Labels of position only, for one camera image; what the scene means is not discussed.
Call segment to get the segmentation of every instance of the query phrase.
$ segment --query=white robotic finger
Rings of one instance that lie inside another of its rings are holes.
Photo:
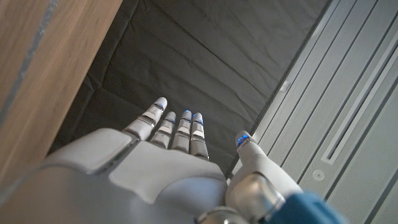
[[[192,121],[192,135],[190,140],[189,154],[208,161],[209,154],[205,142],[202,115],[200,113],[195,113],[193,115]]]
[[[236,145],[243,166],[229,183],[226,204],[250,222],[268,220],[285,198],[302,189],[265,155],[249,133],[241,131],[236,136]]]
[[[150,108],[127,126],[123,131],[137,136],[141,141],[145,141],[151,134],[155,125],[159,122],[167,106],[167,100],[160,97]]]
[[[169,146],[171,134],[173,131],[175,122],[175,113],[167,113],[162,125],[154,134],[154,137],[150,140],[150,143],[155,144],[163,149],[167,149]]]
[[[173,139],[172,149],[189,153],[191,117],[192,113],[189,110],[186,110],[182,114],[180,123],[178,124],[177,132],[175,133]]]

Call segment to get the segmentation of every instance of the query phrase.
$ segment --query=wooden panel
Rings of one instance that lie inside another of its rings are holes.
[[[50,0],[0,1],[0,107],[16,79],[49,2]]]
[[[0,129],[3,185],[46,155],[121,2],[58,1]]]

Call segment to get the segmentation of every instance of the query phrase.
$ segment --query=blue fingertip sensor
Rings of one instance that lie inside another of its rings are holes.
[[[242,143],[244,142],[245,139],[247,139],[248,136],[247,135],[242,135],[242,137],[238,138],[238,146],[242,145]]]

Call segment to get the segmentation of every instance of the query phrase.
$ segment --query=robotic hand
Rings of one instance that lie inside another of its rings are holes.
[[[341,223],[306,196],[245,131],[236,137],[242,168],[227,185],[209,162],[203,118],[186,110],[172,139],[159,98],[123,131],[99,129],[50,155],[0,191],[6,223]]]
[[[159,122],[160,116],[166,106],[167,100],[163,97],[159,98],[144,114],[142,114],[142,116],[138,117],[124,131],[145,141],[150,136],[154,126]],[[150,140],[150,143],[162,149],[168,149],[174,122],[175,113],[169,112],[160,128]],[[203,118],[200,113],[195,113],[193,116],[189,110],[183,113],[171,149],[191,154],[206,161],[209,160],[203,129]]]

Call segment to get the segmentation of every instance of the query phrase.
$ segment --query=black cloth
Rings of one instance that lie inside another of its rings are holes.
[[[327,0],[124,0],[52,151],[98,128],[122,130],[158,97],[177,119],[203,115],[223,172]]]

